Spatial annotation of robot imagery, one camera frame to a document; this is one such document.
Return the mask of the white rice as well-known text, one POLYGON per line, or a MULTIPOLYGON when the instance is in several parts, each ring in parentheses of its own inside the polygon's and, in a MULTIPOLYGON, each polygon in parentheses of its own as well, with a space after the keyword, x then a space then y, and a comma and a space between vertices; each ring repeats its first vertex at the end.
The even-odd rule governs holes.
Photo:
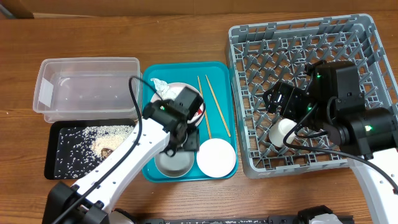
POLYGON ((55 179, 79 179, 105 159, 102 148, 115 151, 131 134, 133 126, 90 126, 62 128, 58 134, 55 179))

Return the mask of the white cup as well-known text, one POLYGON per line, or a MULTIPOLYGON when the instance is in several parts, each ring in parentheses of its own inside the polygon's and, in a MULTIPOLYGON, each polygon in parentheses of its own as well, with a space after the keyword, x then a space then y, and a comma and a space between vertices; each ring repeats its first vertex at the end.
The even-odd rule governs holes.
POLYGON ((269 140, 271 143, 276 147, 284 147, 284 137, 296 124, 296 122, 287 118, 276 122, 269 130, 269 140))

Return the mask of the white tissue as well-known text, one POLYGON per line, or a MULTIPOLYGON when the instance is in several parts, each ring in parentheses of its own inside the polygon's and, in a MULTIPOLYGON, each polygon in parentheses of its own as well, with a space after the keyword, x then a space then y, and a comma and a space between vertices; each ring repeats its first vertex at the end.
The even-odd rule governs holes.
POLYGON ((174 100, 177 97, 177 94, 171 90, 169 84, 163 80, 159 80, 158 78, 151 78, 151 81, 154 82, 155 89, 157 93, 162 97, 164 100, 174 100))

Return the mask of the brown food piece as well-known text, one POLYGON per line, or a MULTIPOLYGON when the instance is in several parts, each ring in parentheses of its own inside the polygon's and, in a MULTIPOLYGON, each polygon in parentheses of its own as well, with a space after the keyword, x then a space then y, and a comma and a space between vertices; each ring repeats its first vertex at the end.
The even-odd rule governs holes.
POLYGON ((108 149, 108 148, 102 148, 101 150, 101 157, 103 157, 104 159, 106 159, 107 157, 109 157, 112 154, 113 150, 112 149, 108 149))

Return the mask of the grey bowl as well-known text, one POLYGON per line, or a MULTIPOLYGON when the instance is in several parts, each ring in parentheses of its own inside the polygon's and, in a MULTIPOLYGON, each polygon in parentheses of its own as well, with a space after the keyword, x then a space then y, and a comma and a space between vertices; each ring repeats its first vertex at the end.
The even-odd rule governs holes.
POLYGON ((194 152, 178 151, 173 157, 166 153, 155 156, 155 166, 160 173, 170 178, 178 178, 187 174, 193 167, 195 161, 194 152))

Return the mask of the red snack wrapper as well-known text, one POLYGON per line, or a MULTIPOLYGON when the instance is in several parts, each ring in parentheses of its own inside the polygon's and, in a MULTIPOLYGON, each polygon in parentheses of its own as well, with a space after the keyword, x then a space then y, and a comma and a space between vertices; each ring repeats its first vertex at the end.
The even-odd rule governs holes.
POLYGON ((204 106, 201 105, 199 107, 199 109, 197 110, 197 112, 195 113, 194 117, 192 118, 193 123, 196 123, 198 120, 201 120, 201 117, 203 116, 203 110, 204 110, 204 106))

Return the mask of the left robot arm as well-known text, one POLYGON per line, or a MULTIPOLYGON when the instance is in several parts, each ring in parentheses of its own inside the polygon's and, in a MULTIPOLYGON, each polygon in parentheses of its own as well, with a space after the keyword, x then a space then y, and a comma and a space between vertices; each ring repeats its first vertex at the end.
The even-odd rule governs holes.
POLYGON ((202 104, 195 96, 148 103, 132 133, 104 162, 71 187, 59 182, 51 189, 43 223, 110 223, 121 194, 152 158, 186 145, 198 150, 198 142, 190 143, 198 130, 188 120, 202 104))

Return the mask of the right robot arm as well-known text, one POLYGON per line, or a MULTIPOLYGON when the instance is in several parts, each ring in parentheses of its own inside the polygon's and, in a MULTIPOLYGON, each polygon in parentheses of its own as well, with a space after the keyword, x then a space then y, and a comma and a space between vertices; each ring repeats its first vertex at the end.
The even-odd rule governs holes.
POLYGON ((374 223, 397 223, 397 118, 387 108, 367 109, 351 61, 325 60, 305 66, 306 89, 277 82, 263 93, 268 113, 279 113, 295 124, 286 133, 276 125, 270 137, 282 146, 347 158, 365 196, 374 223), (338 150, 294 145, 290 137, 302 128, 313 138, 328 136, 338 150))

